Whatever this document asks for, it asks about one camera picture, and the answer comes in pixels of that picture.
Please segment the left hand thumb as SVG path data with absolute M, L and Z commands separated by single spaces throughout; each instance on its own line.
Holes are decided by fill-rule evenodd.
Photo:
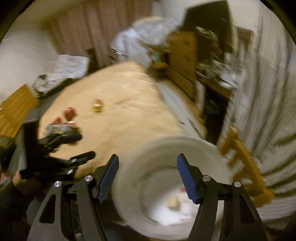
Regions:
M 22 179 L 20 171 L 16 171 L 14 177 L 12 178 L 12 183 L 15 187 L 21 187 L 26 184 L 25 179 Z

